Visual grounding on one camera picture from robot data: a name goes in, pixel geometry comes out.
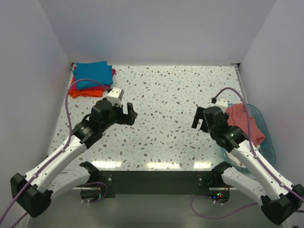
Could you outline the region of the salmon pink t-shirt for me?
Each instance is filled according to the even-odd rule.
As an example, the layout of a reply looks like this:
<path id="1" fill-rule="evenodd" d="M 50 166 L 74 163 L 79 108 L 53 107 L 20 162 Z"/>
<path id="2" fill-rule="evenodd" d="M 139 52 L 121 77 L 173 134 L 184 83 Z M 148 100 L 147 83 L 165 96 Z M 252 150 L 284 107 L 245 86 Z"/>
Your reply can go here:
<path id="1" fill-rule="evenodd" d="M 243 104 L 235 104 L 228 107 L 228 124 L 238 126 L 248 135 L 247 112 Z M 266 139 L 265 135 L 258 128 L 253 116 L 250 116 L 251 141 L 257 147 Z"/>

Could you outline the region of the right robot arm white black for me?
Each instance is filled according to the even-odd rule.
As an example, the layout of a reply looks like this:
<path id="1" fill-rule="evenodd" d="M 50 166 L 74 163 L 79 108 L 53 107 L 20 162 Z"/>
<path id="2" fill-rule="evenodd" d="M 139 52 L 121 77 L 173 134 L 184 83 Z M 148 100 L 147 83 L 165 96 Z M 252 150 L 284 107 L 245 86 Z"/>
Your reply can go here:
<path id="1" fill-rule="evenodd" d="M 228 124 L 228 116 L 219 107 L 198 107 L 192 123 L 209 133 L 211 138 L 239 159 L 254 176 L 253 179 L 238 172 L 227 162 L 213 168 L 212 182 L 221 187 L 224 184 L 237 188 L 261 207 L 263 214 L 275 225 L 283 224 L 301 207 L 304 201 L 304 187 L 293 184 L 280 174 L 256 149 L 250 145 L 247 134 L 238 126 Z"/>

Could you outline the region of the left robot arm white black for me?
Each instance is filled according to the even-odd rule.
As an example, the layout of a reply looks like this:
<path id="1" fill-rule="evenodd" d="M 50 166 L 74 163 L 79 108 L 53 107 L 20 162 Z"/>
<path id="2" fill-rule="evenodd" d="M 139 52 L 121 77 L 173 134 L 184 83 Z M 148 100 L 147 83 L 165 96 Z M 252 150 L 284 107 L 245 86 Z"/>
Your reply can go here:
<path id="1" fill-rule="evenodd" d="M 127 113 L 124 113 L 122 106 L 105 98 L 97 101 L 91 112 L 74 126 L 67 139 L 51 155 L 26 174 L 16 173 L 10 179 L 13 201 L 31 217 L 41 215 L 51 203 L 53 191 L 49 186 L 57 175 L 99 141 L 112 125 L 132 126 L 137 116 L 132 103 L 127 103 Z"/>

